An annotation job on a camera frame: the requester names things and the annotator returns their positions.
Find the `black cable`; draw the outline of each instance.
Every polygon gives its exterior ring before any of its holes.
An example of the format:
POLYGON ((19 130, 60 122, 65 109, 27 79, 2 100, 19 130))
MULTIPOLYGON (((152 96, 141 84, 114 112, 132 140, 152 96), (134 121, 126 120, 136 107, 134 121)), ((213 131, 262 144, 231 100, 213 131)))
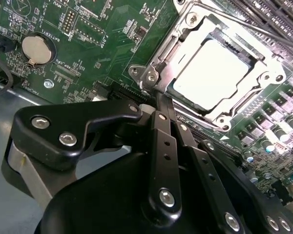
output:
POLYGON ((245 26, 245 27, 247 27, 247 28, 249 28, 249 29, 251 29, 253 31, 256 31, 258 33, 261 33, 261 34, 263 34, 263 35, 265 35, 265 36, 267 36, 269 38, 274 39, 275 41, 278 41, 280 43, 286 44, 287 46, 293 48, 293 42, 290 41, 290 40, 284 39, 284 38, 282 38, 280 36, 277 36, 277 35, 275 35, 273 33, 268 32, 268 31, 266 31, 266 30, 264 30, 262 28, 256 27, 256 26, 251 25, 249 23, 246 23, 243 20, 238 19, 237 17, 234 17, 234 16, 232 16, 230 14, 227 14, 227 13, 225 13, 223 11, 220 11, 218 9, 215 9, 215 8, 213 8, 211 6, 206 5, 206 4, 203 4, 203 3, 200 3, 200 2, 196 2, 195 5, 200 6, 200 7, 204 8, 204 9, 206 9, 208 11, 211 11, 211 12, 213 12, 215 14, 218 14, 218 15, 220 15, 220 16, 222 16, 224 18, 227 18, 227 19, 229 19, 231 21, 234 21, 236 23, 239 23, 239 24, 241 24, 241 25, 243 25, 243 26, 245 26))
POLYGON ((8 83, 2 89, 0 89, 0 95, 2 95, 6 91, 8 91, 8 89, 12 87, 14 79, 9 68, 1 61, 0 61, 0 68, 4 71, 4 73, 8 77, 8 83))

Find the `screw hole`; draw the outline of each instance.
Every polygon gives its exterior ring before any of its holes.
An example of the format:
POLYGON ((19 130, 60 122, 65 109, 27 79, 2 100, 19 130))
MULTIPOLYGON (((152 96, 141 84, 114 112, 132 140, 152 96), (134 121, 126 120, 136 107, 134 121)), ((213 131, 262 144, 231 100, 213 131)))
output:
POLYGON ((280 82, 280 81, 282 81, 283 80, 283 76, 277 76, 276 78, 275 78, 275 81, 277 81, 277 82, 280 82))
POLYGON ((202 159, 202 161, 205 163, 205 164, 208 164, 209 162, 207 162, 207 160, 205 158, 202 159))
POLYGON ((216 178, 212 175, 212 174, 209 174, 209 178, 212 180, 212 181, 215 181, 216 178))
POLYGON ((229 130, 229 126, 228 126, 228 125, 225 125, 225 126, 223 127, 223 130, 224 130, 224 131, 229 130))
POLYGON ((164 158, 167 160, 167 161, 170 161, 171 160, 171 158, 168 156, 168 155, 164 155, 164 158))

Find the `motherboard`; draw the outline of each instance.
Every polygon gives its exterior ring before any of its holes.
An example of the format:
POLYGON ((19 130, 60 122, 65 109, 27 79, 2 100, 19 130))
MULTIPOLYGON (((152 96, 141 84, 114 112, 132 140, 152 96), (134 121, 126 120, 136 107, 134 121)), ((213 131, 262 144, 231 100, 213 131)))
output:
MULTIPOLYGON (((19 87, 51 103, 94 101, 99 87, 113 84, 139 99, 147 100, 148 95, 133 78, 137 70, 131 67, 147 67, 181 17, 176 7, 183 4, 180 2, 4 0, 0 11, 0 34, 16 41, 17 47, 7 54, 1 53, 0 60, 13 75, 21 78, 19 87)), ((293 0, 214 0, 212 4, 293 41, 293 0)), ((200 88, 202 83, 183 79, 193 87, 190 93, 190 87, 181 79, 174 80, 164 91, 188 110, 178 112, 178 119, 191 126, 199 136, 241 155, 248 168, 248 177, 261 191, 266 192, 280 181, 286 187, 292 186, 293 49, 252 30, 248 30, 254 38, 252 42, 247 43, 243 38, 228 38, 225 33, 230 28, 225 21, 209 13, 206 15, 216 27, 205 31, 209 42, 202 47, 202 57, 198 61, 205 62, 212 48, 219 47, 219 50, 218 57, 211 56, 210 67, 205 66, 205 76, 219 76, 221 79, 217 82, 224 82, 225 85, 228 83, 226 77, 221 76, 226 69, 233 79, 239 75, 234 71, 240 69, 243 72, 255 67, 254 58, 267 62, 265 56, 270 52, 277 55, 270 59, 275 62, 274 67, 280 64, 282 73, 276 76, 274 82, 265 83, 256 90, 243 108, 240 107, 232 115, 230 127, 224 126, 222 131, 200 124, 189 114, 189 110, 199 110, 198 97, 202 100, 207 93, 215 96, 220 93, 219 90, 227 91, 227 88, 209 84, 210 90, 203 90, 200 88), (220 54, 226 59, 232 57, 231 62, 234 64, 236 61, 236 66, 224 66, 221 60, 218 61, 220 54)), ((188 25, 196 17, 192 15, 188 25)), ((270 79, 268 75, 263 77, 263 82, 270 79)), ((204 103, 206 110, 211 104, 211 97, 208 100, 209 103, 204 103)))

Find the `metal bracket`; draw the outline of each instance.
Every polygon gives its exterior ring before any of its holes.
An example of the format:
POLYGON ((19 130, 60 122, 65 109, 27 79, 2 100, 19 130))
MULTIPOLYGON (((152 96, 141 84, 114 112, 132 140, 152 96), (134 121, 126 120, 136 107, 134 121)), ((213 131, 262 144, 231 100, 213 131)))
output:
POLYGON ((184 155, 188 155, 192 170, 199 178, 202 192, 206 194, 207 202, 212 212, 211 230, 215 233, 239 233, 244 234, 243 224, 236 213, 227 192, 217 174, 209 155, 198 149, 190 129, 182 123, 174 124, 177 139, 183 148, 184 155))
POLYGON ((69 170, 86 150, 87 134, 141 117, 139 107, 128 100, 26 107, 15 114, 11 138, 26 155, 52 169, 69 170))
POLYGON ((152 114, 151 157, 146 217, 156 226, 172 225, 181 215, 181 189, 176 139, 170 135, 170 119, 159 111, 152 114))

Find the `silver screw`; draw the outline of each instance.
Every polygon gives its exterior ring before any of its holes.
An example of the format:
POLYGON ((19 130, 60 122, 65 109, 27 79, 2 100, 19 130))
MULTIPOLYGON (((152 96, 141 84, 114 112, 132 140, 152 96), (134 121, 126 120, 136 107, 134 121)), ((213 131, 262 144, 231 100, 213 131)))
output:
POLYGON ((230 213, 226 213, 225 214, 225 219, 226 222, 228 223, 228 225, 235 231, 238 232, 240 230, 240 225, 238 223, 238 221, 235 219, 235 217, 233 217, 232 214, 230 213))
POLYGON ((52 89, 54 87, 54 83, 50 79, 45 79, 44 82, 43 82, 43 85, 47 89, 52 89))
POLYGON ((167 207, 173 207, 175 205, 174 196, 166 189, 160 191, 160 200, 167 207))
POLYGON ((272 177, 272 175, 268 172, 264 174, 265 179, 270 179, 271 177, 272 177))
POLYGON ((59 140, 65 146, 74 146, 77 143, 77 138, 71 133, 62 133, 59 140))
POLYGON ((289 224, 283 218, 279 218, 279 221, 280 221, 282 227, 285 228, 285 230, 287 230, 288 232, 291 231, 291 227, 289 226, 289 224))
POLYGON ((275 229, 276 231, 279 230, 279 226, 278 224, 270 217, 270 216, 267 216, 267 221, 268 221, 268 224, 273 228, 275 229))
POLYGON ((165 117, 164 115, 159 114, 158 116, 159 116, 162 120, 166 120, 166 117, 165 117))
POLYGON ((189 26, 189 27, 195 27, 196 24, 197 24, 197 19, 198 18, 198 15, 197 13, 195 12, 190 12, 187 17, 186 17, 186 24, 189 26))
POLYGON ((153 82, 153 81, 155 81, 155 76, 154 76, 154 75, 149 75, 149 76, 147 77, 147 79, 148 79, 149 81, 153 82))
POLYGON ((43 117, 36 117, 31 120, 31 124, 38 129, 46 129, 50 126, 50 122, 43 117))
POLYGON ((215 150, 215 147, 214 147, 211 143, 207 143, 207 146, 208 146, 211 150, 215 150))
POLYGON ((137 68, 132 68, 131 73, 136 76, 138 74, 138 69, 137 68))
POLYGON ((129 106, 129 108, 130 108, 132 111, 134 111, 134 112, 138 112, 138 109, 137 109, 136 107, 134 107, 134 106, 129 106))
POLYGON ((186 127, 186 125, 180 124, 180 127, 181 127, 182 130, 184 130, 184 131, 188 130, 188 128, 186 127))

